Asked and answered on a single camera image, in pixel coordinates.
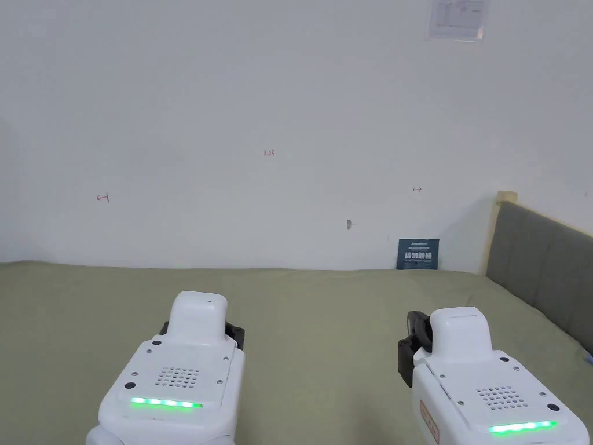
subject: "green led light strip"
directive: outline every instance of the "green led light strip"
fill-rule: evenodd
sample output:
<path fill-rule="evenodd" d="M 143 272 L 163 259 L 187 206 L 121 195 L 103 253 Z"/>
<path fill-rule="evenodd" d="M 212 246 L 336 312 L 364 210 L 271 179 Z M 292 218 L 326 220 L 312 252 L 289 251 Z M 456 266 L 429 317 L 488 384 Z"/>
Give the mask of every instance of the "green led light strip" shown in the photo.
<path fill-rule="evenodd" d="M 144 405 L 180 406 L 182 408 L 204 408 L 204 405 L 201 403 L 179 402 L 178 400 L 145 399 L 143 397 L 132 397 L 132 403 L 143 403 Z"/>
<path fill-rule="evenodd" d="M 488 431 L 497 434 L 518 433 L 519 431 L 535 431 L 553 428 L 558 425 L 558 422 L 544 420 L 543 422 L 526 422 L 524 424 L 509 424 L 498 425 L 497 427 L 490 427 Z"/>

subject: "red label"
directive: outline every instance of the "red label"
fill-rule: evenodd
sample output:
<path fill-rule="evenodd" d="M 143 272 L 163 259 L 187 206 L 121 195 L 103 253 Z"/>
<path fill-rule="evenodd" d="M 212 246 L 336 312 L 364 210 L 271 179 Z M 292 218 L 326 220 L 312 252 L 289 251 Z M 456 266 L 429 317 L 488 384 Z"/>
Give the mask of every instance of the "red label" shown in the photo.
<path fill-rule="evenodd" d="M 428 412 L 428 409 L 426 409 L 426 405 L 424 402 L 422 402 L 422 400 L 420 401 L 420 415 L 424 419 L 424 422 L 426 422 L 426 426 L 432 433 L 432 437 L 435 438 L 436 443 L 439 443 L 439 440 L 441 439 L 439 427 L 436 426 L 435 421 L 432 419 L 431 413 Z"/>

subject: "gray upholstered headboard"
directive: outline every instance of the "gray upholstered headboard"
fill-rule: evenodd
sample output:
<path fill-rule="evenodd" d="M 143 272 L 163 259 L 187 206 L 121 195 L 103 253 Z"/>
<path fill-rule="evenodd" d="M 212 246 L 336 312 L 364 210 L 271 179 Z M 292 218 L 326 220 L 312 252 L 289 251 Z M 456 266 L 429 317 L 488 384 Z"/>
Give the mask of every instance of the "gray upholstered headboard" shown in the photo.
<path fill-rule="evenodd" d="M 593 237 L 502 202 L 486 276 L 593 352 Z"/>

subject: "white robotic gripper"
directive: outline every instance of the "white robotic gripper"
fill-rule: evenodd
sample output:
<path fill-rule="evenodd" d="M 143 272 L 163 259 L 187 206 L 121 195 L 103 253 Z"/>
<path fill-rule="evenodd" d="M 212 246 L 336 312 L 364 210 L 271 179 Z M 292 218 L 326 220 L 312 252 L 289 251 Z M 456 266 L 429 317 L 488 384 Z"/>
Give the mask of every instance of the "white robotic gripper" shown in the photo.
<path fill-rule="evenodd" d="M 432 345 L 420 335 L 425 344 L 413 356 L 412 386 L 413 412 L 427 444 L 589 445 L 584 423 L 550 389 L 492 349 L 479 310 L 439 309 L 429 324 Z"/>
<path fill-rule="evenodd" d="M 232 445 L 245 354 L 227 300 L 185 291 L 166 334 L 145 341 L 105 395 L 87 445 Z"/>

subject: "green bedsheet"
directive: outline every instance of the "green bedsheet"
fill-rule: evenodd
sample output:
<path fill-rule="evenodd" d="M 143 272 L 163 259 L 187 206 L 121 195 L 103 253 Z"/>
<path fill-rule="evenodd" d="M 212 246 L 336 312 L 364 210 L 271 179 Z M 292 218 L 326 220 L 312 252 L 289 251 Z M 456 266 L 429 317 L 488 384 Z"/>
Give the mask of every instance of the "green bedsheet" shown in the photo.
<path fill-rule="evenodd" d="M 81 445 L 101 398 L 183 290 L 220 293 L 246 330 L 238 445 L 418 445 L 397 372 L 406 313 L 476 306 L 593 431 L 593 366 L 572 338 L 487 278 L 441 271 L 0 265 L 6 444 Z"/>

